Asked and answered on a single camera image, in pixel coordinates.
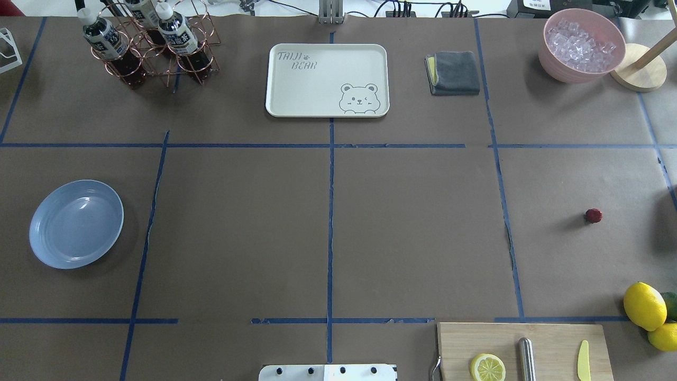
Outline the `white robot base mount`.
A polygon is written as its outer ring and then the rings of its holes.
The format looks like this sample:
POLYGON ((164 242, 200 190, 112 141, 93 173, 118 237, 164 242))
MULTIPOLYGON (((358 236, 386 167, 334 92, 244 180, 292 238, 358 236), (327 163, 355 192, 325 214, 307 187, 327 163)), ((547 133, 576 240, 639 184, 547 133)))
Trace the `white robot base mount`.
POLYGON ((316 364, 264 366, 259 380, 398 380, 389 364, 316 364))

